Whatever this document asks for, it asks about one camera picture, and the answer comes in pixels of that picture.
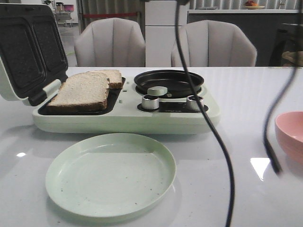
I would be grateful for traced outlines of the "pink bowl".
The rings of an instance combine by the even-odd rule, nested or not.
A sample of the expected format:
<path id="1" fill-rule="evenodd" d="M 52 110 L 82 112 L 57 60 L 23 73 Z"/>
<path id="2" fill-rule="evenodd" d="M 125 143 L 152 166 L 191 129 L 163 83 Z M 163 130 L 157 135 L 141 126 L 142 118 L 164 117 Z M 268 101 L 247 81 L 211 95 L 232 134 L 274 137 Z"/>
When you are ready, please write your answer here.
<path id="1" fill-rule="evenodd" d="M 303 112 L 282 113 L 275 118 L 275 133 L 282 150 L 303 164 Z"/>

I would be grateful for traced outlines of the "left beige upholstered chair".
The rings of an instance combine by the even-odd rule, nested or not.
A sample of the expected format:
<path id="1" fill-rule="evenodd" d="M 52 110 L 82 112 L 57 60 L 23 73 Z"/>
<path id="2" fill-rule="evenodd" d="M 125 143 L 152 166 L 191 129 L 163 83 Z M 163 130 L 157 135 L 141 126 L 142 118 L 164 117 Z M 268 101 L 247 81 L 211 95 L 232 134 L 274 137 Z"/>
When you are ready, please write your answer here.
<path id="1" fill-rule="evenodd" d="M 75 40 L 79 67 L 144 67 L 145 40 L 137 22 L 108 18 L 90 23 Z"/>

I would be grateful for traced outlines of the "white cabinet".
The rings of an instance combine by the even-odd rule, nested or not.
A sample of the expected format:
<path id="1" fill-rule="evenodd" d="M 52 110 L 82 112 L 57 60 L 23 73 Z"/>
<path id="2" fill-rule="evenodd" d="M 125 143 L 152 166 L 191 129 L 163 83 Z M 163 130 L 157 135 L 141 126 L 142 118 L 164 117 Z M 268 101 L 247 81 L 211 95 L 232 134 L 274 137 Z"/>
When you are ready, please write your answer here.
<path id="1" fill-rule="evenodd" d="M 145 3 L 145 59 L 147 67 L 170 67 L 175 42 L 175 0 Z"/>

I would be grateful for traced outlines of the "beige upholstered chair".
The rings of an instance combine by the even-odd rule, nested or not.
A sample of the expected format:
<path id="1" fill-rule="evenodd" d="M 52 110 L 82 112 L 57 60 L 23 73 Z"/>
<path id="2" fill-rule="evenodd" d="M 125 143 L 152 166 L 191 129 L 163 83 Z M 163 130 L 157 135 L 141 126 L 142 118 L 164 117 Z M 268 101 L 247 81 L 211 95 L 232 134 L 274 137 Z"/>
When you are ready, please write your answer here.
<path id="1" fill-rule="evenodd" d="M 108 18 L 90 23 L 75 40 L 79 67 L 144 67 L 145 40 L 137 22 Z"/>
<path id="2" fill-rule="evenodd" d="M 236 25 L 202 20 L 179 29 L 188 67 L 254 67 L 257 49 Z"/>

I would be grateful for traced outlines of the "bread slice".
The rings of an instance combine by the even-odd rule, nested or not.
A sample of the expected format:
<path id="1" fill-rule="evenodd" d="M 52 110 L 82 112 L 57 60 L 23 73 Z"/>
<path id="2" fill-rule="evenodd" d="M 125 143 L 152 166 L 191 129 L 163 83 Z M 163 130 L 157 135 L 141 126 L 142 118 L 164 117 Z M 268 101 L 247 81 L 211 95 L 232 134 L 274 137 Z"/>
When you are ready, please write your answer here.
<path id="1" fill-rule="evenodd" d="M 76 113 L 107 108 L 109 81 L 104 73 L 79 73 L 61 85 L 58 94 L 47 104 L 53 113 Z"/>
<path id="2" fill-rule="evenodd" d="M 88 73 L 93 73 L 96 75 L 105 75 L 110 89 L 123 88 L 122 75 L 119 70 L 95 70 L 88 71 Z"/>

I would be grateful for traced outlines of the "fruit bowl on counter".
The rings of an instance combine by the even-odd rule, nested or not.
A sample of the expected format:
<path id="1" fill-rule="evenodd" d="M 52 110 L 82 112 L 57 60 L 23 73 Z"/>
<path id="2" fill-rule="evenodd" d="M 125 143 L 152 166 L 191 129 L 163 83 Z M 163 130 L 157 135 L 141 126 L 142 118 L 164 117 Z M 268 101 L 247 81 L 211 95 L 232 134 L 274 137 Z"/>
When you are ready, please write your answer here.
<path id="1" fill-rule="evenodd" d="M 265 6 L 259 5 L 253 0 L 246 1 L 243 6 L 246 9 L 264 9 L 265 8 Z"/>

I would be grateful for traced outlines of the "round black frying pan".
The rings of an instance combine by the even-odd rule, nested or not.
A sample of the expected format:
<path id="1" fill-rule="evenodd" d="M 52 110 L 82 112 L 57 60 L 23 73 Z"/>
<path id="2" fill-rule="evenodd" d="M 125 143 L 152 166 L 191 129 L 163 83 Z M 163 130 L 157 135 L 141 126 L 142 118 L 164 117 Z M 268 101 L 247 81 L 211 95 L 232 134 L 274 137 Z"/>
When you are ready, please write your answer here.
<path id="1" fill-rule="evenodd" d="M 147 94 L 151 87 L 162 86 L 168 89 L 162 98 L 185 98 L 192 94 L 188 78 L 182 70 L 152 70 L 138 74 L 134 77 L 136 91 Z"/>

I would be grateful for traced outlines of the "grey counter with white top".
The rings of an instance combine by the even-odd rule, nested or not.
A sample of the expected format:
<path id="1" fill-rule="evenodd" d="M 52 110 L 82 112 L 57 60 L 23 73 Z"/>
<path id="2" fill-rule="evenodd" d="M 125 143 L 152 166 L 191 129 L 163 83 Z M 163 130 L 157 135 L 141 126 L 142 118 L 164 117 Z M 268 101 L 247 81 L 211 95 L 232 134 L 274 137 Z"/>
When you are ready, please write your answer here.
<path id="1" fill-rule="evenodd" d="M 190 10 L 187 22 L 215 20 L 237 25 L 258 51 L 256 65 L 269 66 L 276 31 L 282 23 L 296 24 L 295 9 Z"/>

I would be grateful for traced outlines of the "dark washing machine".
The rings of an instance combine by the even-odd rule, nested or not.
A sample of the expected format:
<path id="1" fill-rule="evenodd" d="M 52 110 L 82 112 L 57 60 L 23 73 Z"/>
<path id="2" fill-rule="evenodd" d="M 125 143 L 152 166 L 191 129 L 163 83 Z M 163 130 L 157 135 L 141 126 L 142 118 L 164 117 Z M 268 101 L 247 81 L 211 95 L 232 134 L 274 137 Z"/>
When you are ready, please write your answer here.
<path id="1" fill-rule="evenodd" d="M 269 66 L 295 66 L 282 58 L 283 52 L 303 51 L 303 25 L 282 23 L 276 31 Z"/>

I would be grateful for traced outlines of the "light green round plate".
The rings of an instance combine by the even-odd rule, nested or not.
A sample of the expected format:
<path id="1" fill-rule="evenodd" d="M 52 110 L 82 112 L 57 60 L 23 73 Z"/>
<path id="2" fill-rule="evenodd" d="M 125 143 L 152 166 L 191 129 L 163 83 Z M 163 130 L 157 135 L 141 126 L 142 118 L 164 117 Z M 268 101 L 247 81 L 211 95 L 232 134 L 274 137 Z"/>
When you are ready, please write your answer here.
<path id="1" fill-rule="evenodd" d="M 160 142 L 113 133 L 78 142 L 48 168 L 45 187 L 62 209 L 106 221 L 138 216 L 173 184 L 176 162 Z"/>

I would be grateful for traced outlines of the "breakfast maker hinged lid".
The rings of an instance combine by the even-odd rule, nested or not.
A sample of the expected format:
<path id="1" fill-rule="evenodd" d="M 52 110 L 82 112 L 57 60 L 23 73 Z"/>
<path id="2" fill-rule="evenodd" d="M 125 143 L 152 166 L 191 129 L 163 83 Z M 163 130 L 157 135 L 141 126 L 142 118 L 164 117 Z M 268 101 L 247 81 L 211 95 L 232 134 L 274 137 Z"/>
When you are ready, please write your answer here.
<path id="1" fill-rule="evenodd" d="M 43 103 L 67 79 L 68 61 L 47 5 L 0 5 L 0 95 Z"/>

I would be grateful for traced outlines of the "left silver control knob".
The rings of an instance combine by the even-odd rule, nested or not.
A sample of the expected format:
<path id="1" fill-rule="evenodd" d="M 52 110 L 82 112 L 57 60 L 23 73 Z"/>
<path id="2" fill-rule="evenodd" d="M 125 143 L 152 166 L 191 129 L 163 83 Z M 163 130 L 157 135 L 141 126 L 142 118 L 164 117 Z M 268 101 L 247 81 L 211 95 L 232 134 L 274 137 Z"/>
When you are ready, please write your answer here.
<path id="1" fill-rule="evenodd" d="M 158 96 L 144 95 L 141 106 L 145 110 L 157 110 L 160 106 L 160 99 Z"/>

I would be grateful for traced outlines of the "silver control knob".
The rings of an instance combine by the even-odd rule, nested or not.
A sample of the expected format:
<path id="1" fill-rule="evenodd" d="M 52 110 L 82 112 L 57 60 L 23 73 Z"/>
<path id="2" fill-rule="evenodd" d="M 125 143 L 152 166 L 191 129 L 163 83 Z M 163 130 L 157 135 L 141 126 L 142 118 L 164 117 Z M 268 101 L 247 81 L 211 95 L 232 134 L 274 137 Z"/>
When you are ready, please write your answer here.
<path id="1" fill-rule="evenodd" d="M 157 110 L 160 106 L 160 99 L 158 96 L 144 95 L 141 106 L 145 110 Z"/>
<path id="2" fill-rule="evenodd" d="M 204 98 L 198 96 L 198 101 L 201 104 L 202 107 L 204 107 Z M 196 101 L 196 98 L 193 95 L 190 95 L 186 99 L 186 108 L 190 111 L 198 112 L 200 111 L 200 108 L 198 106 L 198 103 Z"/>

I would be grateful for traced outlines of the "light green breakfast maker base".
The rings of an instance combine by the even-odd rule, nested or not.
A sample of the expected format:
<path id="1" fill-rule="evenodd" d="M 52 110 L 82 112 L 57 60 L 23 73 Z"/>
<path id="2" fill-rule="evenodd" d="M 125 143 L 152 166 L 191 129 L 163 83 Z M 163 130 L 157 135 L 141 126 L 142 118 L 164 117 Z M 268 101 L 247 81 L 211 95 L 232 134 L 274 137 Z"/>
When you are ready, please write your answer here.
<path id="1" fill-rule="evenodd" d="M 145 112 L 138 108 L 142 96 L 135 90 L 133 77 L 123 78 L 121 90 L 111 90 L 113 109 L 108 113 L 83 113 L 82 115 L 52 115 L 46 104 L 33 111 L 35 125 L 44 131 L 58 133 L 112 133 L 138 134 L 201 134 L 210 131 L 202 114 L 160 111 Z"/>

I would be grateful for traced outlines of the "right silver control knob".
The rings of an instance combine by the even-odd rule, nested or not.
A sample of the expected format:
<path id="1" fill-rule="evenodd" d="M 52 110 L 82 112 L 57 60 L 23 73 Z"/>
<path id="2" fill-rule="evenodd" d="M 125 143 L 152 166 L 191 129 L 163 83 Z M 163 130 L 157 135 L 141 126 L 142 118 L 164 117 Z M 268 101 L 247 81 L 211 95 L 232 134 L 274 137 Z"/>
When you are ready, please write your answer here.
<path id="1" fill-rule="evenodd" d="M 201 104 L 202 107 L 204 107 L 204 98 L 198 96 L 198 101 Z M 200 108 L 198 106 L 198 103 L 196 101 L 196 98 L 193 95 L 190 95 L 186 99 L 186 108 L 190 111 L 198 112 L 200 111 Z"/>

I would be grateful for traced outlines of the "right beige upholstered chair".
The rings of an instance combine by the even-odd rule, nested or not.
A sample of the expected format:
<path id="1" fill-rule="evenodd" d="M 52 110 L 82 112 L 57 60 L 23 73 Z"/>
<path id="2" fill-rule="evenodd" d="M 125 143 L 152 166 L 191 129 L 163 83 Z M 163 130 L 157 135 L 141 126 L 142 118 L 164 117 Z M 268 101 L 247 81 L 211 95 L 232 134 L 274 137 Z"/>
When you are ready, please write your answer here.
<path id="1" fill-rule="evenodd" d="M 254 67 L 257 49 L 236 25 L 202 20 L 179 29 L 188 67 Z"/>

